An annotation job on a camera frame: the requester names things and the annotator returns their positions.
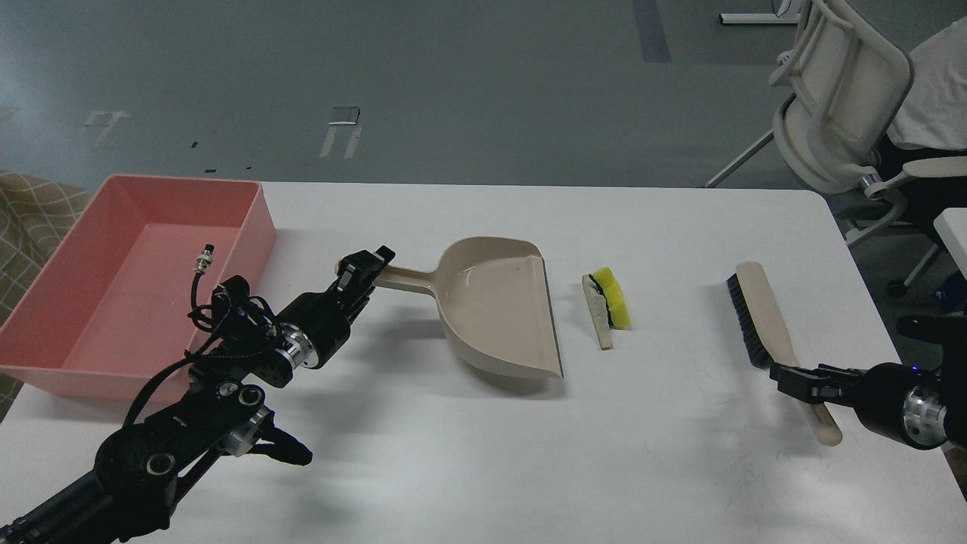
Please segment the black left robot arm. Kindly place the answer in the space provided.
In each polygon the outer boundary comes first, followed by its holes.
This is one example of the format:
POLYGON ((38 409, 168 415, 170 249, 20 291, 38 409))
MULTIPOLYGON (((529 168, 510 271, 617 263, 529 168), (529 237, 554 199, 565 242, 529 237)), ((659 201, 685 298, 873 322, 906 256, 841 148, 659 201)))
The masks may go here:
POLYGON ((198 303, 213 246, 196 262, 189 318, 208 334, 141 387, 93 468, 2 529, 4 543, 113 543, 168 529, 179 502, 225 456, 262 455, 304 467, 312 452, 277 427, 264 385, 283 388, 297 369, 321 368, 348 340, 388 247, 341 259, 324 292, 306 292, 275 313, 241 276, 198 303), (261 385, 246 379, 257 376, 261 385))

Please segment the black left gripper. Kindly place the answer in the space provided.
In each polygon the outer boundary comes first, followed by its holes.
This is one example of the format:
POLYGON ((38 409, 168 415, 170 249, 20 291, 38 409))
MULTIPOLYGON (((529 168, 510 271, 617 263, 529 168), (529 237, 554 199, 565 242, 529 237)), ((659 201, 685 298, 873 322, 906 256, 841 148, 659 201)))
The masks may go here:
POLYGON ((319 369, 348 340, 351 325, 369 303, 374 283, 396 258, 380 246, 354 252, 336 266, 335 288, 306 292, 279 314, 281 337, 275 352, 291 369, 319 369))

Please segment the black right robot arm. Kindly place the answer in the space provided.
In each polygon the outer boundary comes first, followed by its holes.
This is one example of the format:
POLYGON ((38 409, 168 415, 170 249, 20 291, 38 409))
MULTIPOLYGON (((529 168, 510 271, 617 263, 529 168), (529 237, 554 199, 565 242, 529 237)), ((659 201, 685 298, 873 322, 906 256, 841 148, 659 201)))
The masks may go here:
POLYGON ((808 405, 850 407, 868 431, 919 450, 946 442, 965 447, 966 394, 964 316, 904 316, 898 332, 940 345, 938 372, 881 363, 870 369, 839 369, 821 364, 796 369, 774 362, 770 379, 777 389, 808 405))

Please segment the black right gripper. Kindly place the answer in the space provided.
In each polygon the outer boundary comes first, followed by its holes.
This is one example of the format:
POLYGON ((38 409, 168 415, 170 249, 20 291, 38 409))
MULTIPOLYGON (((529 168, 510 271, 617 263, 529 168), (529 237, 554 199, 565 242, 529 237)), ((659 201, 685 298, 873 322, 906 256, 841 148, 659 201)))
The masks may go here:
POLYGON ((777 390, 808 405, 849 406, 868 431, 918 450, 949 440, 941 379, 898 363, 869 369, 771 366, 777 390))

